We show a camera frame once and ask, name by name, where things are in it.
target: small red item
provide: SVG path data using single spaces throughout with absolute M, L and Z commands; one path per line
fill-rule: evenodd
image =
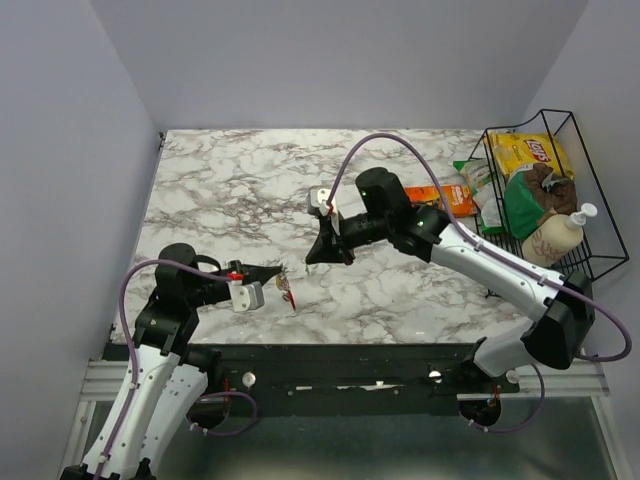
M 231 385 L 229 383 L 229 379 L 225 378 L 224 381 L 222 382 L 222 385 L 224 386 L 224 391 L 225 392 L 229 392 L 231 391 Z M 231 403 L 231 397 L 230 396 L 226 396 L 224 397 L 224 403 Z
M 291 306 L 293 307 L 293 311 L 296 311 L 296 301 L 293 299 L 293 293 L 291 290 L 287 290 L 287 297 L 289 298 L 289 302 L 291 302 Z

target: marble countertop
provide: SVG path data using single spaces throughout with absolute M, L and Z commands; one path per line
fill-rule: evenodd
M 443 183 L 464 183 L 452 160 L 464 160 L 481 132 L 394 130 L 423 155 Z M 140 234 L 135 262 L 163 247 L 191 244 L 223 265 L 283 263 L 298 304 L 294 312 L 275 282 L 266 305 L 238 314 L 229 304 L 198 310 L 195 343 L 474 342 L 502 333 L 525 317 L 486 288 L 452 270 L 405 256 L 380 242 L 356 251 L 356 261 L 305 271 L 317 220 L 306 213 L 310 187 L 330 187 L 347 151 L 365 130 L 169 131 Z M 430 185 L 399 144 L 378 139 L 356 155 L 337 200 L 345 216 L 364 211 L 356 176 L 384 166 L 406 186 Z M 129 285 L 130 328 L 151 293 L 153 268 Z M 123 342 L 119 322 L 113 339 Z

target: lay's chip bag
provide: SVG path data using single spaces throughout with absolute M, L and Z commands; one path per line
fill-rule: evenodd
M 553 139 L 558 156 L 553 151 L 549 135 L 544 133 L 489 133 L 488 141 L 493 150 L 493 156 L 507 178 L 523 165 L 544 163 L 553 168 L 561 176 L 571 179 L 574 177 L 571 164 L 567 159 L 560 142 Z

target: gray wall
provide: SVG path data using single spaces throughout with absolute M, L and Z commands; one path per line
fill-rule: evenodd
M 92 0 L 163 128 L 520 118 L 586 0 Z
M 0 478 L 56 478 L 157 133 L 91 5 L 0 5 Z
M 598 176 L 630 250 L 631 262 L 596 283 L 596 299 L 610 307 L 640 338 L 640 3 L 591 0 L 556 64 L 529 107 L 567 108 L 576 113 Z M 579 190 L 583 199 L 591 192 Z M 619 334 L 600 318 L 589 342 L 602 354 L 619 351 Z M 640 348 L 605 365 L 618 425 L 640 478 Z

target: orange box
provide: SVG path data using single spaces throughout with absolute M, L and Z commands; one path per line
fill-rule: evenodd
M 476 204 L 473 203 L 471 189 L 466 185 L 443 185 L 442 190 L 456 217 L 469 217 L 478 213 Z M 444 210 L 438 189 L 434 186 L 406 187 L 404 191 L 414 205 L 426 204 Z

